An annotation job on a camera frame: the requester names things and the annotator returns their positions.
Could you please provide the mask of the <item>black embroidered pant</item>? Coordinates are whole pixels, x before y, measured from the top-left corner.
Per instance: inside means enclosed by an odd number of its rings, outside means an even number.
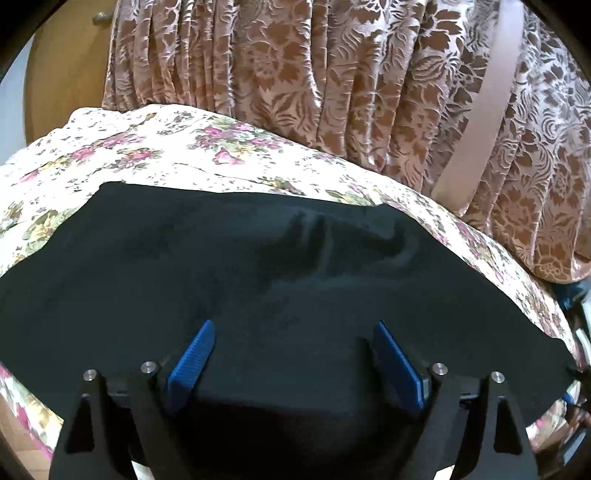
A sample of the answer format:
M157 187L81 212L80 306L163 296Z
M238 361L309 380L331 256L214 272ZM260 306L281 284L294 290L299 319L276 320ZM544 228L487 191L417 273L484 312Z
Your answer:
M504 374L525 429L575 368L509 300L403 214L267 194L106 183L1 280L19 340L57 325L49 366L18 372L70 417L83 374L162 364L211 320L215 344L171 434L190 479L398 479L416 417L373 334L483 378Z

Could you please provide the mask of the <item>plain beige curtain tieback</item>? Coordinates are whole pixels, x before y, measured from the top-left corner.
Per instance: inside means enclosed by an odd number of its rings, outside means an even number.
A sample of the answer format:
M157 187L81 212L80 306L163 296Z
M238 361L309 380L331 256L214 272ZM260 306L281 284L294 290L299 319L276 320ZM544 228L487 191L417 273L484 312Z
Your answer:
M496 144L511 97L523 30L523 4L502 1L480 92L462 138L431 194L434 201L459 217L468 210Z

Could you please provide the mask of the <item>floral bed sheet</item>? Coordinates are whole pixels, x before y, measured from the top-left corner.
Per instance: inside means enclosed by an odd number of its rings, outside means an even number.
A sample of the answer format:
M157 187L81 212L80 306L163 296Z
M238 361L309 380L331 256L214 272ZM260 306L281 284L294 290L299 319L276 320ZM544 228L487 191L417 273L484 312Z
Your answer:
M1 166L1 280L49 241L63 222L107 182L199 190L263 193L352 205L353 213L403 214L509 300L547 338L559 339L569 359L582 353L550 287L532 277L498 242L449 214L434 201L388 177L304 147L228 117L193 107L151 105L117 113L75 111L67 124L32 143ZM24 360L49 366L58 352L57 326L33 314L24 321L32 340L19 340L1 313L1 395L23 428L51 458L62 418L49 394L19 374Z

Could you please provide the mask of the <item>brown floral curtain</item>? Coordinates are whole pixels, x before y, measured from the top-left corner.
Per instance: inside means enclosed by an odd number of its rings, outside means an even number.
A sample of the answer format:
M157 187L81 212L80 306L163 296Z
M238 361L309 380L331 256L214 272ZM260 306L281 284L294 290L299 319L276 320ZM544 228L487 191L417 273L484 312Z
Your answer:
M120 1L103 104L224 114L431 198L480 92L501 2ZM590 80L523 6L511 97L460 218L536 276L577 282L590 274Z

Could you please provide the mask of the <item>wooden wardrobe door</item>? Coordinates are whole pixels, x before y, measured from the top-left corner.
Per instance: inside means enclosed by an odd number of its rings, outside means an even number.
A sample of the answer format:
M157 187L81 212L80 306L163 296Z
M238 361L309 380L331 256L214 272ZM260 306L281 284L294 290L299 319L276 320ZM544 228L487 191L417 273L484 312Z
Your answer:
M65 125L75 110L101 105L111 23L94 25L92 18L115 6L115 0L68 0L35 33L24 89L27 143Z

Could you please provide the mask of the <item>brass door knob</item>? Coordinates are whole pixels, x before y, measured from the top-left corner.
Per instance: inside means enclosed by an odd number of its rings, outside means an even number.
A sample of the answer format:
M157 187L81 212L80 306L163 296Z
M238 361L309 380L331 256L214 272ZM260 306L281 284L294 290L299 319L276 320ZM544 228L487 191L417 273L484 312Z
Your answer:
M92 23L99 26L109 25L112 22L113 16L113 12L101 11L93 16Z

